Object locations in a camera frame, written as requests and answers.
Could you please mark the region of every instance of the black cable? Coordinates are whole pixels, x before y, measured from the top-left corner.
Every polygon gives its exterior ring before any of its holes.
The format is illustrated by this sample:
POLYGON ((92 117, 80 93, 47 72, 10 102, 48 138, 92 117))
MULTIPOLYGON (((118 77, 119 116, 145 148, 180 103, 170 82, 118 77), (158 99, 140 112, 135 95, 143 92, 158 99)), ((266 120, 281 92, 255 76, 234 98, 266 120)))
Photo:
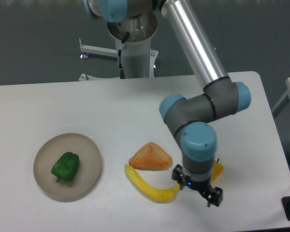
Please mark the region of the black cable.
MULTIPOLYGON (((124 44, 127 41, 127 39, 129 38, 129 36, 130 36, 130 33, 127 32, 125 34, 124 38, 122 39, 121 43, 124 44)), ((119 47, 119 50, 118 50, 118 66, 119 66, 118 67, 119 69, 122 69, 122 64, 121 64, 121 48, 120 47, 119 47)))

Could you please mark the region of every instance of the blue joint cap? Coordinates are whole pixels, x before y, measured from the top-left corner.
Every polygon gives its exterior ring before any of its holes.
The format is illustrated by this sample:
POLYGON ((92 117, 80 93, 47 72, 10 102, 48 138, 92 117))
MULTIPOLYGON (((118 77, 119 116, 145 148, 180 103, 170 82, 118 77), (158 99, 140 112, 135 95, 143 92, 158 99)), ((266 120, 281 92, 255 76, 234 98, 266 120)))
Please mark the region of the blue joint cap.
POLYGON ((163 118, 163 121, 165 121, 166 115, 168 114, 168 111, 172 107, 172 105, 181 98, 185 97, 181 94, 172 94, 163 99, 159 107, 159 111, 163 118))
POLYGON ((89 8, 89 6, 88 6, 88 0, 83 0, 83 3, 84 3, 85 10, 86 10, 86 13, 87 13, 88 17, 89 17, 90 19, 94 19, 94 17, 93 17, 92 14, 91 14, 91 10, 90 10, 90 8, 89 8))
POLYGON ((240 112, 249 107, 251 103, 251 95, 249 88, 243 82, 235 82, 238 89, 238 105, 236 112, 240 112))
POLYGON ((188 124, 180 138, 182 151, 198 162, 213 159, 217 150, 217 136, 214 129, 204 122, 188 124))
POLYGON ((107 22, 120 22, 128 10, 128 0, 97 0, 98 8, 107 22))

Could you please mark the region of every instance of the yellow banana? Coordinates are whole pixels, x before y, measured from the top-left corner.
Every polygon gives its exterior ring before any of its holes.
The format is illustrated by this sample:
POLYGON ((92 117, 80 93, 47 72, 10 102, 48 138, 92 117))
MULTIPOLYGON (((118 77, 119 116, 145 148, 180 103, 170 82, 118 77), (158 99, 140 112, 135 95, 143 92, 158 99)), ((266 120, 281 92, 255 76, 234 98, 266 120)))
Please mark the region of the yellow banana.
POLYGON ((224 167, 221 165, 221 163, 214 161, 211 183, 213 183, 218 178, 218 176, 220 176, 223 173, 223 170, 224 167))
POLYGON ((130 165, 125 165, 125 173, 133 185, 140 190, 142 194, 157 202, 167 202, 172 199, 179 190, 179 184, 173 188, 159 189, 151 186, 138 174, 130 165))

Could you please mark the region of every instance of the metal stand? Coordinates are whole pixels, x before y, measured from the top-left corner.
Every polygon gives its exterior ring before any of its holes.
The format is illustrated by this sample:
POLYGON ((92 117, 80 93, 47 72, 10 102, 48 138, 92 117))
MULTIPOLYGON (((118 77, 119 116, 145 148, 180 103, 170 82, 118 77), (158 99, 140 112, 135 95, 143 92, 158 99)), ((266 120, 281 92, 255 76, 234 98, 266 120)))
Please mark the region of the metal stand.
MULTIPOLYGON (((88 46, 83 45, 81 39, 79 39, 80 44, 80 50, 82 52, 80 59, 86 60, 89 58, 89 54, 99 55, 99 56, 106 56, 106 57, 117 57, 117 51, 115 49, 109 49, 104 47, 94 47, 94 46, 88 46)), ((150 50, 150 64, 149 64, 149 77, 155 77, 154 70, 157 68, 155 65, 156 59, 158 57, 159 51, 157 50, 150 50)), ((106 78, 98 78, 93 76, 88 76, 85 73, 83 73, 79 81, 92 81, 92 80, 100 80, 100 79, 106 79, 106 78)))

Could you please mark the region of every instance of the green bell pepper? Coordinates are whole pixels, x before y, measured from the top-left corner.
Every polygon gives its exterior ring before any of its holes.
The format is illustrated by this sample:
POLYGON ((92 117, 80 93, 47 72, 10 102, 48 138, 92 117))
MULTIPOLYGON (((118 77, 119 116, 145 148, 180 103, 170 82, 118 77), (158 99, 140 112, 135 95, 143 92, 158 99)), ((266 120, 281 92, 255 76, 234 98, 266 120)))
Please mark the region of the green bell pepper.
POLYGON ((64 153, 52 168, 52 174, 64 181, 72 181, 79 166, 79 156, 72 152, 64 153))

